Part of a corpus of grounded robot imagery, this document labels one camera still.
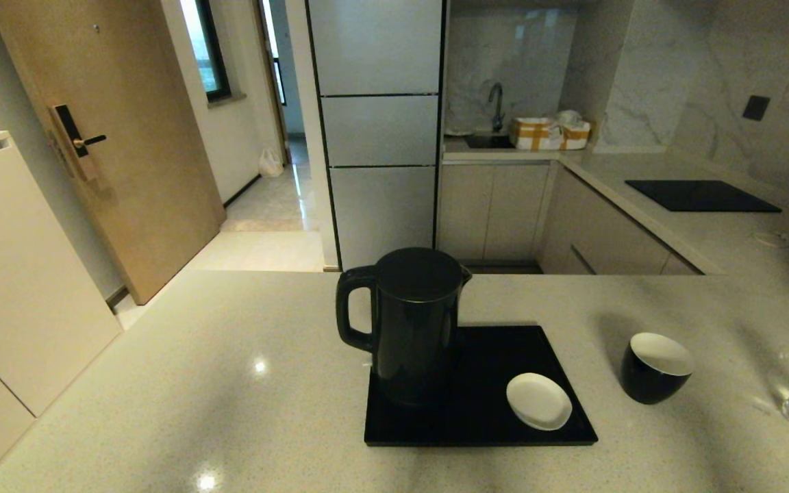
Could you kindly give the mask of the yellow striped white box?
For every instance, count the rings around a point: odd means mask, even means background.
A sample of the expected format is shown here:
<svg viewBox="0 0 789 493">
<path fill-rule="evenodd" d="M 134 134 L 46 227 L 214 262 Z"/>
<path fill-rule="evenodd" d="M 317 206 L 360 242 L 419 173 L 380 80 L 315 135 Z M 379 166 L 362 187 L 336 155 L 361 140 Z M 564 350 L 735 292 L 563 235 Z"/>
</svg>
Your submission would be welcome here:
<svg viewBox="0 0 789 493">
<path fill-rule="evenodd" d="M 546 116 L 512 119 L 508 137 L 515 149 L 529 152 L 558 150 L 564 142 L 561 126 Z"/>
</svg>

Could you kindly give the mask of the steel kitchen sink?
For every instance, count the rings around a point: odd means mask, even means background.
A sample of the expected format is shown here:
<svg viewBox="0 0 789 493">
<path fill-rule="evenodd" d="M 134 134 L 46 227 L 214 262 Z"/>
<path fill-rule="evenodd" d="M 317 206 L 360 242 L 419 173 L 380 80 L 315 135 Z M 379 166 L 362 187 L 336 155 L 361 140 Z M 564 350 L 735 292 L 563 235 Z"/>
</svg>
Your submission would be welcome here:
<svg viewBox="0 0 789 493">
<path fill-rule="evenodd" d="M 508 135 L 479 135 L 464 137 L 464 143 L 470 149 L 515 149 Z"/>
</svg>

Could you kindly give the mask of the dark kitchen faucet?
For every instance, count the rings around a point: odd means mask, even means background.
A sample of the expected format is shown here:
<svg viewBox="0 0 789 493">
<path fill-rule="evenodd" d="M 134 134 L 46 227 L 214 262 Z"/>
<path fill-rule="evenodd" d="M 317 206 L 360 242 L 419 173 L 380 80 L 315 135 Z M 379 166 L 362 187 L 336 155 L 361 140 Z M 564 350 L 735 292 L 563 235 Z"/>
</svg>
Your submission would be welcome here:
<svg viewBox="0 0 789 493">
<path fill-rule="evenodd" d="M 502 85 L 495 82 L 488 95 L 488 102 L 494 104 L 494 115 L 492 115 L 492 133 L 498 134 L 503 128 L 504 112 L 502 110 Z"/>
</svg>

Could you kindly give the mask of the black cup white inside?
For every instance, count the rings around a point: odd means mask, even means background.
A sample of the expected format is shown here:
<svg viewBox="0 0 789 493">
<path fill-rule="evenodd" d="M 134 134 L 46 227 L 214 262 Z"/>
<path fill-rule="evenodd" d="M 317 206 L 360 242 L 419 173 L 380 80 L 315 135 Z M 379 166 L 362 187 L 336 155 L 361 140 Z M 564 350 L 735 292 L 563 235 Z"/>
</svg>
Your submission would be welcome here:
<svg viewBox="0 0 789 493">
<path fill-rule="evenodd" d="M 694 370 L 695 360 L 683 344 L 656 333 L 637 333 L 624 350 L 620 378 L 631 399 L 657 405 L 680 391 Z"/>
</svg>

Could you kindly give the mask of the white storage cabinet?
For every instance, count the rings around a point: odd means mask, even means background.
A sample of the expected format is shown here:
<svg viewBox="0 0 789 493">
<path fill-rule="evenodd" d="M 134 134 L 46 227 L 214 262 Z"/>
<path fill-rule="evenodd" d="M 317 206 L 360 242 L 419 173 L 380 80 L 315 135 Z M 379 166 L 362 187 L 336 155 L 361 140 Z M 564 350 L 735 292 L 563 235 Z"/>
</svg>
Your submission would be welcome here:
<svg viewBox="0 0 789 493">
<path fill-rule="evenodd" d="M 121 332 L 0 131 L 0 461 Z"/>
</svg>

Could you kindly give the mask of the cardboard box yellow tape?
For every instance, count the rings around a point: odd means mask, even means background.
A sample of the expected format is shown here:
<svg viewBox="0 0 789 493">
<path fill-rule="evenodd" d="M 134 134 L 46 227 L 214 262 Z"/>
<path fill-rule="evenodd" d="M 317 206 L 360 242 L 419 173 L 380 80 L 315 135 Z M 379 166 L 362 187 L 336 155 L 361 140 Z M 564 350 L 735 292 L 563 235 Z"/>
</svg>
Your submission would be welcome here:
<svg viewBox="0 0 789 493">
<path fill-rule="evenodd" d="M 559 122 L 558 128 L 561 130 L 561 143 L 558 145 L 559 150 L 582 150 L 588 146 L 589 137 L 592 131 L 591 122 Z"/>
</svg>

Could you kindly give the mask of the black wall socket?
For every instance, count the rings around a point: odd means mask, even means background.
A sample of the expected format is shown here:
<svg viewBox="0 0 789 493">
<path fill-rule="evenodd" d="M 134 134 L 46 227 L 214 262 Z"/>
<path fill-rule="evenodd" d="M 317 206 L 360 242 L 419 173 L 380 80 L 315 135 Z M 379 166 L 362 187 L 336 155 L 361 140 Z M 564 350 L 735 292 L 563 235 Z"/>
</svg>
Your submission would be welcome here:
<svg viewBox="0 0 789 493">
<path fill-rule="evenodd" d="M 763 97 L 759 96 L 758 94 L 752 94 L 743 109 L 742 117 L 748 119 L 748 121 L 755 121 L 760 122 L 764 119 L 765 112 L 769 107 L 771 102 L 770 97 Z"/>
</svg>

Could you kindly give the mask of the beige base cabinet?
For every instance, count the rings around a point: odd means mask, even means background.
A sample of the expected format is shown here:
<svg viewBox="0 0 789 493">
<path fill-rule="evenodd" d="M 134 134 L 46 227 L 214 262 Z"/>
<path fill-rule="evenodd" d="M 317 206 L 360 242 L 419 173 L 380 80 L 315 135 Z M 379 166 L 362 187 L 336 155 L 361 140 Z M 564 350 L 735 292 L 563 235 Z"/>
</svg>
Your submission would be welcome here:
<svg viewBox="0 0 789 493">
<path fill-rule="evenodd" d="M 464 264 L 535 262 L 548 162 L 445 162 L 436 246 Z"/>
<path fill-rule="evenodd" d="M 563 166 L 554 179 L 536 259 L 550 275 L 701 275 Z"/>
</svg>

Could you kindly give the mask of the light wooden door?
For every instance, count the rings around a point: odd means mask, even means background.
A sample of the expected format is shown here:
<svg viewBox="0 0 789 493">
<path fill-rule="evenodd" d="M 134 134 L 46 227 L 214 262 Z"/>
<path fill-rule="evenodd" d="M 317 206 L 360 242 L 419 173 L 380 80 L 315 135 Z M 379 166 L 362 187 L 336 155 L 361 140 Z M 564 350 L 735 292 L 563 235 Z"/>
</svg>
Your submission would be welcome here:
<svg viewBox="0 0 789 493">
<path fill-rule="evenodd" d="M 162 0 L 0 0 L 0 34 L 41 124 L 137 305 L 219 233 L 225 210 Z M 78 177 L 48 108 L 92 144 Z"/>
</svg>

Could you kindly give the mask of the tall grey refrigerator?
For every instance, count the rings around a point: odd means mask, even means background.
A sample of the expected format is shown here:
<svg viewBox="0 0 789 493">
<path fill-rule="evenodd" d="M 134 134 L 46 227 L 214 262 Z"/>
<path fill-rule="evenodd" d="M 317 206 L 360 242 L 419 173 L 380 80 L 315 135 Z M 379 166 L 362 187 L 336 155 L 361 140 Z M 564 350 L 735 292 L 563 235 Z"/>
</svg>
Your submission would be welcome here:
<svg viewBox="0 0 789 493">
<path fill-rule="evenodd" d="M 344 270 L 434 237 L 444 0 L 306 0 Z"/>
</svg>

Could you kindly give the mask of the dark framed window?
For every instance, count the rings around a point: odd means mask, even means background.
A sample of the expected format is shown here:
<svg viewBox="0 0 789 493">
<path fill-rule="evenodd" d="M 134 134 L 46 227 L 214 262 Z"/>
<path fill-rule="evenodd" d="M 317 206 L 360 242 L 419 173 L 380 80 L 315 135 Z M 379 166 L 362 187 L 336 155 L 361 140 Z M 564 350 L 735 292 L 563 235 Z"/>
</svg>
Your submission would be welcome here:
<svg viewBox="0 0 789 493">
<path fill-rule="evenodd" d="M 210 0 L 179 0 L 201 84 L 209 103 L 232 95 Z"/>
</svg>

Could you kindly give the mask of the black induction cooktop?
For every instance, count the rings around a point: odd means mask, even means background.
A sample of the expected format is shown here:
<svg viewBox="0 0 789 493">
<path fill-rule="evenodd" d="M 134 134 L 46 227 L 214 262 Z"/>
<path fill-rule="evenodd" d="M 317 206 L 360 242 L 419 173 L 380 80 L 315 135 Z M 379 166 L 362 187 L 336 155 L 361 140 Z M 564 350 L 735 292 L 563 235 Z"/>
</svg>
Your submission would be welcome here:
<svg viewBox="0 0 789 493">
<path fill-rule="evenodd" d="M 763 199 L 720 180 L 626 180 L 670 212 L 780 213 Z"/>
</svg>

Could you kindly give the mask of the black rectangular tray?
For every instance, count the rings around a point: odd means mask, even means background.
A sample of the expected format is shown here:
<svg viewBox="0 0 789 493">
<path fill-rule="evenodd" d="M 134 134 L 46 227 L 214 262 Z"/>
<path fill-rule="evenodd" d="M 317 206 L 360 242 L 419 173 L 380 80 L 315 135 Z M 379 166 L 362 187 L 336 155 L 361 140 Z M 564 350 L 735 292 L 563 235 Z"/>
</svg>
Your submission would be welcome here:
<svg viewBox="0 0 789 493">
<path fill-rule="evenodd" d="M 591 446 L 598 441 L 542 327 L 460 327 L 456 340 L 460 354 L 454 376 L 434 406 L 411 409 L 388 402 L 371 375 L 367 446 Z M 566 393 L 573 411 L 563 427 L 542 431 L 516 417 L 506 386 L 523 372 L 548 377 Z"/>
</svg>

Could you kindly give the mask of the black electric kettle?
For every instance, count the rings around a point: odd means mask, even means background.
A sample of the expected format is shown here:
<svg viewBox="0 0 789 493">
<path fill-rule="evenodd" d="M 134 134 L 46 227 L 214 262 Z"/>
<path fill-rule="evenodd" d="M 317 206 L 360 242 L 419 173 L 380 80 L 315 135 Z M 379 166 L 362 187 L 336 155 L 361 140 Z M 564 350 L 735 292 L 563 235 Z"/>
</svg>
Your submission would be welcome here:
<svg viewBox="0 0 789 493">
<path fill-rule="evenodd" d="M 382 394 L 403 407 L 435 405 L 450 386 L 458 348 L 458 303 L 472 273 L 455 258 L 425 247 L 397 249 L 338 278 L 339 338 L 372 356 Z M 350 296 L 370 293 L 371 328 L 351 324 Z"/>
</svg>

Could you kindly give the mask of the small white saucer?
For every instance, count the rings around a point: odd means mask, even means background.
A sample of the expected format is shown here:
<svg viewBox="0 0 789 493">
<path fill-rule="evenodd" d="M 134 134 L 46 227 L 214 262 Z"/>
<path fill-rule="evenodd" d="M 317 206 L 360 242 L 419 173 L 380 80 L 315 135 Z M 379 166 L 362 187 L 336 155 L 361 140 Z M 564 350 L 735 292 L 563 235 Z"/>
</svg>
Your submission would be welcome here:
<svg viewBox="0 0 789 493">
<path fill-rule="evenodd" d="M 572 399 L 560 384 L 535 372 L 523 372 L 506 386 L 506 399 L 514 415 L 533 429 L 556 431 L 573 413 Z"/>
</svg>

